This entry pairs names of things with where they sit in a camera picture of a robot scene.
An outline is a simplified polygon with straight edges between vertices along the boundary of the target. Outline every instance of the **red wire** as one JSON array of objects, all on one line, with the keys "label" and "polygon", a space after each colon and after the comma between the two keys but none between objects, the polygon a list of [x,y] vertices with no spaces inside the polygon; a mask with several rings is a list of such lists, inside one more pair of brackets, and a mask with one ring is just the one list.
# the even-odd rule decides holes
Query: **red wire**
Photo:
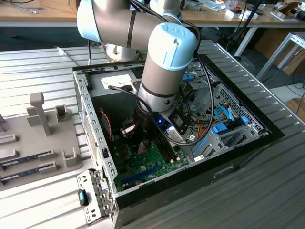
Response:
[{"label": "red wire", "polygon": [[110,121],[109,121],[109,118],[108,118],[108,116],[103,112],[103,111],[99,111],[100,113],[102,113],[104,116],[105,116],[105,118],[107,119],[107,122],[108,122],[108,126],[109,126],[109,132],[110,132],[110,143],[111,143],[111,141],[112,141],[112,138],[111,138],[111,136],[112,136],[112,131],[111,131],[111,125],[110,125]]}]

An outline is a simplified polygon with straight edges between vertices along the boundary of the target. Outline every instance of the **motherboard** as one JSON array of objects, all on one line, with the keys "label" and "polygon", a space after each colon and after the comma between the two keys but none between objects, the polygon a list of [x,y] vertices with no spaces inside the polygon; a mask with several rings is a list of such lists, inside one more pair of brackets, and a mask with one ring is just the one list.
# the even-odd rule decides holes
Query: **motherboard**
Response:
[{"label": "motherboard", "polygon": [[146,153],[139,155],[137,151],[137,145],[117,135],[112,158],[118,171],[114,180],[118,191],[140,185],[189,164],[183,150],[179,146],[172,147],[161,136],[151,142]]}]

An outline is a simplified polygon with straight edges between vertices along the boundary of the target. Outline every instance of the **blue tab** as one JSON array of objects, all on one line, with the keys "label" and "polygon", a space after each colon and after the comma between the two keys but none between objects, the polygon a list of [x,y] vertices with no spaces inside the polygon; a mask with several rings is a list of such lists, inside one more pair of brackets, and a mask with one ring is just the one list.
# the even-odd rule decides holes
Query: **blue tab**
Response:
[{"label": "blue tab", "polygon": [[246,116],[243,116],[242,117],[242,121],[246,124],[249,120],[248,120],[248,118]]},{"label": "blue tab", "polygon": [[82,201],[84,199],[84,194],[81,192],[80,193],[80,200]]},{"label": "blue tab", "polygon": [[198,151],[200,150],[200,148],[204,145],[204,143],[207,141],[208,139],[205,137],[201,143],[199,144],[199,146],[195,149],[194,154],[196,155],[198,153]]},{"label": "blue tab", "polygon": [[218,124],[215,124],[212,129],[214,130],[215,133],[219,133],[219,132],[222,132],[222,131],[225,131],[227,130],[228,128],[225,126],[225,124],[223,123],[218,123]]},{"label": "blue tab", "polygon": [[232,109],[231,109],[230,107],[229,107],[229,109],[228,109],[228,112],[229,112],[230,119],[231,119],[232,121],[235,121],[235,119],[234,119],[234,117],[233,117]]},{"label": "blue tab", "polygon": [[188,82],[188,81],[193,81],[195,79],[194,76],[190,75],[188,73],[188,71],[185,72],[184,76],[183,76],[183,79],[182,79],[182,82]]}]

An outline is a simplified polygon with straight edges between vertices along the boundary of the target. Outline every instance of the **green circuit board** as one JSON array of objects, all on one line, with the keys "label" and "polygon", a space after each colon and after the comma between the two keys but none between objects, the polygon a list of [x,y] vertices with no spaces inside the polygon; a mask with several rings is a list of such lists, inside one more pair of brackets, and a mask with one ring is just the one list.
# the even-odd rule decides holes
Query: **green circuit board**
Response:
[{"label": "green circuit board", "polygon": [[155,141],[151,142],[147,153],[137,155],[137,150],[138,146],[126,144],[124,141],[114,142],[112,158],[118,171],[118,176],[114,179],[118,192],[189,164],[178,146],[172,148],[174,159],[167,163]]}]

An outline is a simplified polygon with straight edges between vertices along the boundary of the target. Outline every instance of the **metal work surface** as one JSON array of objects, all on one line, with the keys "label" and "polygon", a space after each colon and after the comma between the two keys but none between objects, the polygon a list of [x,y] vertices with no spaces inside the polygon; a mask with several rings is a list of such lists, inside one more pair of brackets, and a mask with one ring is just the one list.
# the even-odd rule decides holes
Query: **metal work surface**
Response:
[{"label": "metal work surface", "polygon": [[301,48],[305,49],[305,32],[297,32],[292,33],[290,32],[283,42],[280,44],[280,46],[276,49],[276,51],[272,54],[270,59],[267,61],[267,63],[264,65],[264,67],[261,69],[261,71],[257,74],[257,79],[261,79],[265,73],[269,70],[271,65],[276,61],[276,59],[281,55],[281,53],[285,50],[285,48],[288,46],[290,42],[294,42],[294,47],[289,51],[289,53],[283,58],[283,60],[279,63],[277,66],[279,69],[283,69],[287,64],[289,64],[289,60],[296,55],[297,49]]},{"label": "metal work surface", "polygon": [[[86,65],[85,47],[65,49]],[[92,49],[92,64],[105,63],[103,49]],[[203,41],[199,54],[212,61],[284,132],[282,141],[239,171],[131,223],[125,228],[302,228],[305,200],[305,126],[283,103],[223,48]],[[92,167],[83,128],[77,115],[71,67],[56,49],[0,53],[0,112],[24,115],[27,94],[44,92],[44,109],[66,104],[74,113],[83,159],[79,170],[0,192],[1,228],[85,228],[76,176]],[[91,228],[111,228],[110,220]]]}]

